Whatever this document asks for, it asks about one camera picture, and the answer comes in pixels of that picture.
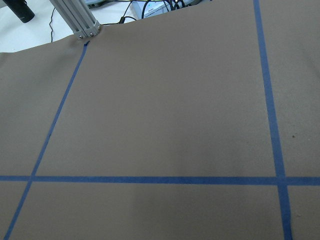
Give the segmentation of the white power strip box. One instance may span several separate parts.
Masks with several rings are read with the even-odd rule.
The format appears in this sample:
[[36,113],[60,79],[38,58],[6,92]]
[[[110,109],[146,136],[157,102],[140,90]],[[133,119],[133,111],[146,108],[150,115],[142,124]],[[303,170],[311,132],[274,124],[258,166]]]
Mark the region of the white power strip box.
[[133,0],[132,5],[137,17],[145,19],[182,9],[191,2],[191,0]]

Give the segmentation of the black water bottle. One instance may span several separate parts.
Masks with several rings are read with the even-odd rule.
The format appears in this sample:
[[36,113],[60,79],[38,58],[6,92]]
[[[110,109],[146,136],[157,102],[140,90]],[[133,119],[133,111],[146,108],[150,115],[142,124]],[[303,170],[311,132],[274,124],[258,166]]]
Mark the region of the black water bottle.
[[3,0],[3,2],[23,23],[27,23],[35,17],[25,0]]

